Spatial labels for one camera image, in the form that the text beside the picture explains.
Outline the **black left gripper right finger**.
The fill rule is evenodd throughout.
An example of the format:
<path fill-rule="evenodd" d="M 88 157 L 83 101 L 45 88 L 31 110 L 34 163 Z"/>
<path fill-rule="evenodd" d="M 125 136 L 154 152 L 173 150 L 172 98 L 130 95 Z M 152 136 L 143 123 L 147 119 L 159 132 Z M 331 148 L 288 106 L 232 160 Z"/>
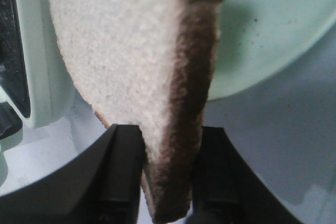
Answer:
<path fill-rule="evenodd" d="M 204 127 L 188 223 L 299 223 L 235 150 L 223 128 Z"/>

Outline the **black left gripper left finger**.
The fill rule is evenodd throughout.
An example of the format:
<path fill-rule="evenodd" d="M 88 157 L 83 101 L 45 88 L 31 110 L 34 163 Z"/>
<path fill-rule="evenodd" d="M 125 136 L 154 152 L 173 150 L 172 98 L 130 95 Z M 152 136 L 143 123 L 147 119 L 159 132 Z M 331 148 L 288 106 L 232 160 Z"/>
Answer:
<path fill-rule="evenodd" d="M 52 174 L 1 197 L 1 223 L 136 223 L 145 159 L 136 125 L 113 125 Z"/>

